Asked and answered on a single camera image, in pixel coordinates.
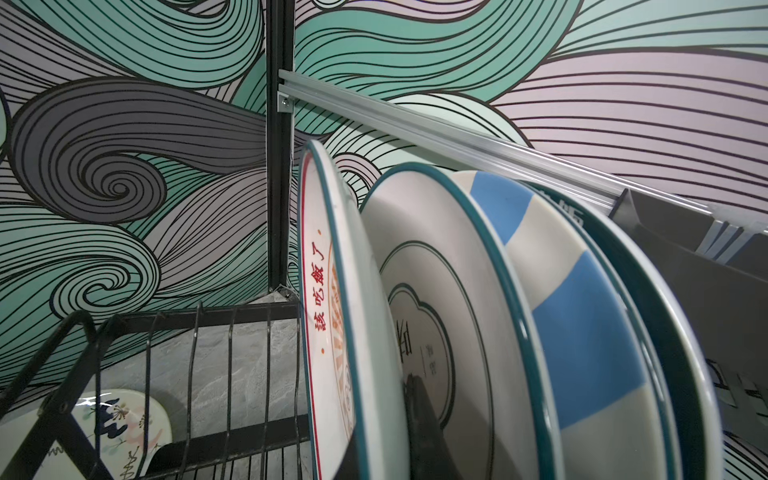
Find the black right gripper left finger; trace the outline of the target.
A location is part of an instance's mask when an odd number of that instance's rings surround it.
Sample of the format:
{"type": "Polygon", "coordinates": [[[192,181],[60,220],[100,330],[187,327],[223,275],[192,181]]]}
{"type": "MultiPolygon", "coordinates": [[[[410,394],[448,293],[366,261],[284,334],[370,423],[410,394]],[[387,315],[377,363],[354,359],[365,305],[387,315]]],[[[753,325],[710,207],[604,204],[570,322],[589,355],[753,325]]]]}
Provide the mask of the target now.
{"type": "Polygon", "coordinates": [[[344,457],[333,479],[334,480],[359,480],[360,479],[357,446],[355,443],[348,444],[344,457]]]}

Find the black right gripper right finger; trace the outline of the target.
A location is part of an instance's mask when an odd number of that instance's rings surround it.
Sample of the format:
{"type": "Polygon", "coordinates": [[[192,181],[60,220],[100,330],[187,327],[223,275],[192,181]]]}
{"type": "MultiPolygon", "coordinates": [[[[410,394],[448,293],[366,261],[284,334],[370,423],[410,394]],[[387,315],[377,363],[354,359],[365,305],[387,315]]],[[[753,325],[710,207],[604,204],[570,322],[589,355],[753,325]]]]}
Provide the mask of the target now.
{"type": "Polygon", "coordinates": [[[404,387],[411,479],[461,479],[422,379],[409,374],[404,387]]]}

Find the orange sunburst plate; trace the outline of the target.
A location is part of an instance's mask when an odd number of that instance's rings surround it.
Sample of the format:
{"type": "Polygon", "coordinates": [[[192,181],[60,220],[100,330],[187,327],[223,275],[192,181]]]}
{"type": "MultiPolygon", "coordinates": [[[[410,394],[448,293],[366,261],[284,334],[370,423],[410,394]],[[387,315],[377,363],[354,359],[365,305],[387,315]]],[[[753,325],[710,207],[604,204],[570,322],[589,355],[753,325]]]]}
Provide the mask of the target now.
{"type": "Polygon", "coordinates": [[[315,478],[349,443],[360,479],[407,479],[409,439],[394,322],[357,202],[318,140],[301,154],[298,245],[315,478]]]}

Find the blue white striped plate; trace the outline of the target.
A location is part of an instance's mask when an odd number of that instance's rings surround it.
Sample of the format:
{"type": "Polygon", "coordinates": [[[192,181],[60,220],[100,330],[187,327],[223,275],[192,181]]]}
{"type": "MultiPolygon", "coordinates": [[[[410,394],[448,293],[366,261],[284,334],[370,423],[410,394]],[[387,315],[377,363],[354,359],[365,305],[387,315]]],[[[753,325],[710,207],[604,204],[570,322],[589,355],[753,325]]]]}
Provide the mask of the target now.
{"type": "Polygon", "coordinates": [[[532,187],[454,180],[481,207],[518,275],[542,343],[570,479],[678,479],[674,415],[654,349],[584,229],[532,187]]]}

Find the green red rimmed white plate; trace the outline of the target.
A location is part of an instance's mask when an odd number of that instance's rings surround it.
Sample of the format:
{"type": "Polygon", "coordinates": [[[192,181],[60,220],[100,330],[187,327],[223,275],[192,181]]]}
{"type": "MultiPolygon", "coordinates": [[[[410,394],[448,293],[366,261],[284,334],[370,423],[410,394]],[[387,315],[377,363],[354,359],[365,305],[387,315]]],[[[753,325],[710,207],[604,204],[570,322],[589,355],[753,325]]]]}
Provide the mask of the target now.
{"type": "Polygon", "coordinates": [[[621,278],[655,348],[671,396],[685,479],[720,479],[723,442],[720,414],[711,377],[690,323],[648,256],[616,223],[594,207],[535,182],[528,183],[551,199],[605,254],[621,278]]]}

